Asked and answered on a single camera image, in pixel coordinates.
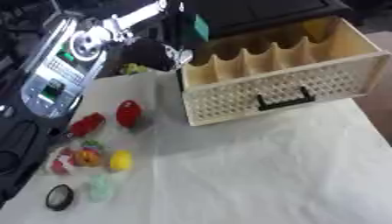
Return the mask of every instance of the wooden drawer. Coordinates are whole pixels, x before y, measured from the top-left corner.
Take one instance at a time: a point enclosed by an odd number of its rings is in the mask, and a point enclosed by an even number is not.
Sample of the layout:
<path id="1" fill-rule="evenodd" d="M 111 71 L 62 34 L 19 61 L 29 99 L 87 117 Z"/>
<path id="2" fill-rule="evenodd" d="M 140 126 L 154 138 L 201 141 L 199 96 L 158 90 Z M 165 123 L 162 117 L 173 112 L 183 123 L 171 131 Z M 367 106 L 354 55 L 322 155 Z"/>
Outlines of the wooden drawer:
<path id="1" fill-rule="evenodd" d="M 364 95 L 389 57 L 338 17 L 213 40 L 182 70 L 185 110 L 197 126 Z"/>

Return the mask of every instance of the red pepper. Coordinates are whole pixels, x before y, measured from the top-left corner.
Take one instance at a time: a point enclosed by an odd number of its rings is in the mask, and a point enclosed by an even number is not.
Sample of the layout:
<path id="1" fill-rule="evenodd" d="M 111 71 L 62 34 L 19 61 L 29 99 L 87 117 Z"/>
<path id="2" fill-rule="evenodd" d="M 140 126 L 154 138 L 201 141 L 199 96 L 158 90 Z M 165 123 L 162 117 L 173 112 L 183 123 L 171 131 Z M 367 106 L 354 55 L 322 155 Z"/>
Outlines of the red pepper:
<path id="1" fill-rule="evenodd" d="M 142 109 L 135 101 L 124 101 L 117 108 L 115 118 L 117 122 L 125 128 L 132 127 L 137 118 L 142 114 Z"/>
<path id="2" fill-rule="evenodd" d="M 105 117 L 103 115 L 100 113 L 93 113 L 92 115 L 85 116 L 80 121 L 72 124 L 69 128 L 69 132 L 71 132 L 75 137 L 84 137 L 104 122 Z"/>

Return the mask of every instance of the yellow ball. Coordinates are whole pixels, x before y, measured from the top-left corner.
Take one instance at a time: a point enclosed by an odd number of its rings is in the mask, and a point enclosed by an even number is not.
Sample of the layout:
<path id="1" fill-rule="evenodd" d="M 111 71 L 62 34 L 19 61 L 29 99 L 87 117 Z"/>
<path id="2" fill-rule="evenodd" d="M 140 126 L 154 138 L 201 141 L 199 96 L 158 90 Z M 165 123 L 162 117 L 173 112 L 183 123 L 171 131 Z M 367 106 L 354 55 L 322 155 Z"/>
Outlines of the yellow ball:
<path id="1" fill-rule="evenodd" d="M 129 170 L 132 164 L 132 155 L 127 150 L 117 150 L 110 158 L 110 169 L 113 171 Z"/>

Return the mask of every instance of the white paper sheet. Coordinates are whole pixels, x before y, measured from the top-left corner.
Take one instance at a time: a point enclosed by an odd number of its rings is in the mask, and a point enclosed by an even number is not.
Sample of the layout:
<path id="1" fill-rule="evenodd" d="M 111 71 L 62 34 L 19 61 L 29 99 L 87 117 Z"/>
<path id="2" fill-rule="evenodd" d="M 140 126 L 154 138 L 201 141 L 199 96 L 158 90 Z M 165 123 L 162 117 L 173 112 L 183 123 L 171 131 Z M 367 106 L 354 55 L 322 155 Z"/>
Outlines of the white paper sheet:
<path id="1" fill-rule="evenodd" d="M 112 175 L 111 200 L 88 201 L 85 173 L 37 174 L 1 223 L 392 223 L 392 154 L 352 100 L 190 127 L 174 77 L 156 87 L 145 73 L 98 80 L 76 118 L 109 116 L 126 99 L 154 120 L 132 133 L 108 122 L 96 136 L 110 151 L 131 149 L 136 161 Z M 58 183 L 77 192 L 61 213 L 44 207 Z"/>

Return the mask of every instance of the black drawer handle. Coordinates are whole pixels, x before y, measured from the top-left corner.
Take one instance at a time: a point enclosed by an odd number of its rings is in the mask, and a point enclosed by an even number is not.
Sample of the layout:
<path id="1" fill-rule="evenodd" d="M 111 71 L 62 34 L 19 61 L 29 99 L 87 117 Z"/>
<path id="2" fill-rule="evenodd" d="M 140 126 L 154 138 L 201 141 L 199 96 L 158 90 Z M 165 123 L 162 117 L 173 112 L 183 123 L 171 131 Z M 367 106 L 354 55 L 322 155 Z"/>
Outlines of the black drawer handle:
<path id="1" fill-rule="evenodd" d="M 280 102 L 272 103 L 272 104 L 265 103 L 263 96 L 258 94 L 257 100 L 260 103 L 260 106 L 258 109 L 260 111 L 269 110 L 269 109 L 278 109 L 278 108 L 298 105 L 298 104 L 307 103 L 307 102 L 314 102 L 316 100 L 316 97 L 314 95 L 309 94 L 309 91 L 306 89 L 306 87 L 300 87 L 299 90 L 304 95 L 303 98 L 298 98 L 298 99 L 290 100 L 290 101 L 280 101 Z"/>

